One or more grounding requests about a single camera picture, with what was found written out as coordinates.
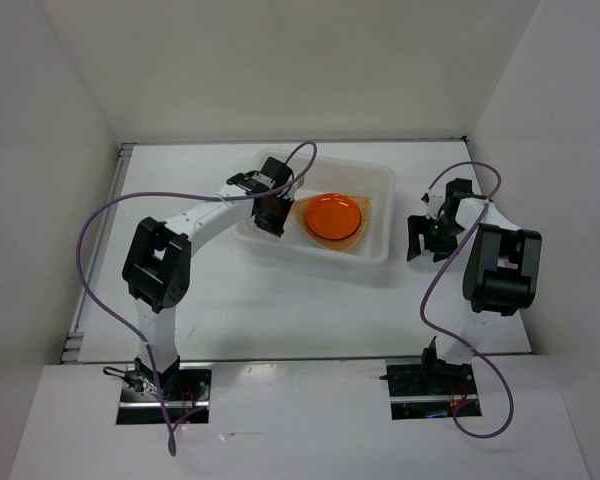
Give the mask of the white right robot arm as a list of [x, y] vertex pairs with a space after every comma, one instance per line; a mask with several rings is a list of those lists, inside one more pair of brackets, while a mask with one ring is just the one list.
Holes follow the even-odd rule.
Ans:
[[473, 241], [462, 280], [462, 295], [472, 316], [460, 321], [451, 337], [438, 335], [421, 355], [418, 381], [430, 393], [442, 393], [469, 375], [473, 352], [496, 315], [509, 317], [531, 306], [536, 294], [542, 236], [507, 220], [472, 181], [454, 179], [445, 194], [424, 195], [427, 212], [407, 220], [407, 259], [424, 250], [435, 262], [457, 253], [459, 241]]

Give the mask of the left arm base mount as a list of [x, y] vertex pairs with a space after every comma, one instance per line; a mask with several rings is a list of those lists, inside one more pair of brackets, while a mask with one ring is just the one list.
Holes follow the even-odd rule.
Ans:
[[[157, 425], [164, 423], [161, 404], [154, 386], [133, 365], [105, 366], [103, 374], [122, 382], [117, 408], [117, 425]], [[212, 366], [185, 362], [163, 386], [165, 408], [171, 422], [207, 424], [211, 396]]]

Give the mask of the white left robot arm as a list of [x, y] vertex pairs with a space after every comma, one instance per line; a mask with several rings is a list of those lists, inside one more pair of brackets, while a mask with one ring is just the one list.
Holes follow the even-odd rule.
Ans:
[[371, 234], [370, 196], [329, 192], [297, 199], [302, 185], [287, 163], [268, 157], [260, 168], [231, 176], [210, 200], [166, 221], [147, 217], [138, 224], [122, 270], [143, 336], [134, 369], [124, 377], [134, 391], [164, 400], [178, 390], [176, 306], [189, 289], [193, 256], [225, 230], [249, 221], [254, 230], [281, 238], [292, 220], [336, 253], [350, 252]]

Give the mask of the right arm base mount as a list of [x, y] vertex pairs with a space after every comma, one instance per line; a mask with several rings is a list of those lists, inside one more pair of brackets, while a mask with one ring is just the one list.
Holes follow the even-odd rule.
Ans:
[[389, 359], [385, 365], [379, 379], [387, 384], [394, 421], [451, 418], [458, 405], [458, 417], [482, 415], [471, 367], [459, 377], [430, 379], [416, 358]]

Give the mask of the orange round plate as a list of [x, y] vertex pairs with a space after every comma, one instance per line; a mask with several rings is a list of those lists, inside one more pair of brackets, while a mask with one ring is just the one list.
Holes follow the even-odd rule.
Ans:
[[325, 193], [307, 203], [304, 220], [309, 230], [326, 240], [344, 240], [362, 224], [362, 213], [355, 201], [344, 194]]

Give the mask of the woven bamboo tray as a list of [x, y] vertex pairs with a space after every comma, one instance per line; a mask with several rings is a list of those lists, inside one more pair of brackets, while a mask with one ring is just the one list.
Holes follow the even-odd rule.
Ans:
[[309, 227], [307, 226], [307, 224], [304, 220], [305, 209], [306, 209], [306, 206], [307, 206], [307, 203], [309, 202], [309, 200], [318, 195], [309, 196], [309, 197], [305, 197], [300, 200], [297, 200], [292, 207], [294, 219], [296, 220], [297, 224], [299, 225], [299, 227], [303, 231], [303, 233], [313, 243], [315, 243], [316, 245], [318, 245], [322, 248], [336, 251], [336, 252], [341, 252], [341, 253], [348, 252], [349, 250], [351, 250], [359, 242], [359, 240], [363, 237], [365, 229], [369, 223], [370, 214], [371, 214], [371, 198], [369, 196], [353, 195], [353, 194], [344, 194], [344, 195], [351, 197], [355, 201], [355, 203], [360, 207], [360, 210], [362, 213], [361, 226], [352, 236], [350, 236], [344, 240], [322, 239], [309, 230]]

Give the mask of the translucent white plastic bin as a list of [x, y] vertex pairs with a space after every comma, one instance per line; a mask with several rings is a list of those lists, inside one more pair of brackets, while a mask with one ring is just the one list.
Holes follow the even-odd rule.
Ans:
[[329, 268], [363, 270], [389, 255], [395, 196], [394, 172], [382, 165], [298, 153], [294, 172], [309, 171], [275, 237], [253, 219], [233, 227], [233, 235], [252, 253]]

